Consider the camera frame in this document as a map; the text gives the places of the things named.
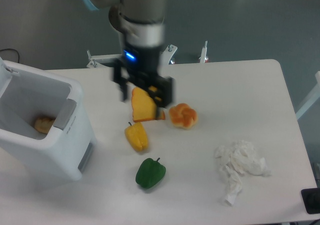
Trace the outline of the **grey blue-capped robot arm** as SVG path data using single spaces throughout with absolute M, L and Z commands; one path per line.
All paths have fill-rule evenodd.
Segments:
M 173 101 L 173 79 L 159 75 L 165 41 L 167 0 L 84 0 L 95 9 L 109 8 L 111 26 L 121 35 L 121 56 L 113 81 L 128 97 L 128 83 L 146 91 L 155 103 L 155 119 Z

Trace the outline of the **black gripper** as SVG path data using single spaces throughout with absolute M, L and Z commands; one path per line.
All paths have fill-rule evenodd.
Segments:
M 119 85 L 121 101 L 128 99 L 128 83 L 146 91 L 155 102 L 155 120 L 162 119 L 162 108 L 173 102 L 174 79 L 158 73 L 160 46 L 137 47 L 125 43 L 123 55 L 115 60 L 113 82 Z

